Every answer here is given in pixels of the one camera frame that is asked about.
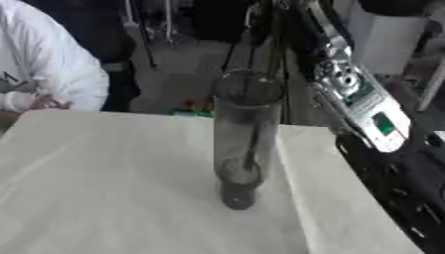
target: black chair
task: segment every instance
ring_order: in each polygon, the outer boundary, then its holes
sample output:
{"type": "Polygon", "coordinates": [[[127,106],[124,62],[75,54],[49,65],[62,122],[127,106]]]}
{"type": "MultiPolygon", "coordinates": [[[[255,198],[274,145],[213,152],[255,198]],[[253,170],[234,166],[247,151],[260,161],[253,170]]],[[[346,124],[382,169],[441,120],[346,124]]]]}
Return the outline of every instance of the black chair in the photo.
{"type": "Polygon", "coordinates": [[[25,0],[63,25],[110,76],[109,96],[102,110],[128,112],[140,95],[131,57],[136,48],[123,27],[120,0],[25,0]]]}

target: person's hand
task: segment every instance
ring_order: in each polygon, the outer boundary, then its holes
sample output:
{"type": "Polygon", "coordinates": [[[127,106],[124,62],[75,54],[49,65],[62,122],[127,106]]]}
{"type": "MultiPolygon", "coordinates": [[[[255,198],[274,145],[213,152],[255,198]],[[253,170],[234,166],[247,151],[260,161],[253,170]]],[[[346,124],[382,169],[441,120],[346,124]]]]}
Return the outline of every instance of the person's hand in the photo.
{"type": "Polygon", "coordinates": [[[57,109],[70,109],[71,104],[65,103],[61,104],[53,99],[51,95],[40,96],[34,101],[31,106],[31,110],[57,108],[57,109]]]}

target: white table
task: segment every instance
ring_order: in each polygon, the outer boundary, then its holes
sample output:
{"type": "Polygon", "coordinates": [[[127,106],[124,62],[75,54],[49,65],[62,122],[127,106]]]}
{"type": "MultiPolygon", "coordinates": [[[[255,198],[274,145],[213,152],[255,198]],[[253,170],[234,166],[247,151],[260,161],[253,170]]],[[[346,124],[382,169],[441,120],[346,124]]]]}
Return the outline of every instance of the white table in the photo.
{"type": "Polygon", "coordinates": [[[278,154],[257,204],[232,211],[212,120],[27,113],[0,141],[0,253],[421,253],[327,129],[281,127],[278,154]]]}

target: white sleeve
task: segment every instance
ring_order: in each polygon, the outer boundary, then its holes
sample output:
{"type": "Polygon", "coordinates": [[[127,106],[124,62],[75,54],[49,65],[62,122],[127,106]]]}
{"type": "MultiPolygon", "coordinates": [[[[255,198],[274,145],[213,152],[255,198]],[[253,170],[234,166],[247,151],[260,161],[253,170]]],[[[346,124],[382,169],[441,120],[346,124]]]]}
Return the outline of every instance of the white sleeve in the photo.
{"type": "Polygon", "coordinates": [[[7,32],[40,91],[74,110],[100,110],[109,86],[100,62],[50,16],[20,1],[10,3],[7,32]]]}

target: tripod leg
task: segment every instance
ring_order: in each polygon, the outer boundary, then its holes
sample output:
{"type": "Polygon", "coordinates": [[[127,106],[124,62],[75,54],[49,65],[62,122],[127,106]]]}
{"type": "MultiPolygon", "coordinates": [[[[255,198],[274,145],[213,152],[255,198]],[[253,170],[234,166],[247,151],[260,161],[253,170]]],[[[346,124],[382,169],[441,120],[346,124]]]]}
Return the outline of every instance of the tripod leg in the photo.
{"type": "Polygon", "coordinates": [[[222,72],[225,72],[227,70],[228,64],[230,63],[231,55],[233,55],[234,47],[236,46],[236,43],[233,43],[230,45],[230,48],[228,49],[227,55],[225,56],[224,64],[222,65],[221,69],[222,72]]]}
{"type": "Polygon", "coordinates": [[[285,124],[292,124],[291,114],[291,101],[290,101],[290,89],[289,89],[289,68],[287,66],[286,50],[283,51],[283,77],[284,87],[286,89],[285,104],[283,105],[283,122],[285,124]]]}
{"type": "Polygon", "coordinates": [[[142,42],[144,43],[144,48],[145,48],[145,51],[147,52],[147,57],[148,57],[150,67],[154,69],[157,67],[157,65],[155,64],[153,54],[150,49],[151,39],[150,39],[150,36],[148,35],[148,32],[146,30],[146,23],[145,23],[144,15],[142,13],[142,5],[139,1],[140,0],[130,0],[131,6],[137,15],[137,20],[138,20],[138,24],[139,24],[139,26],[138,26],[139,33],[142,36],[142,42]]]}

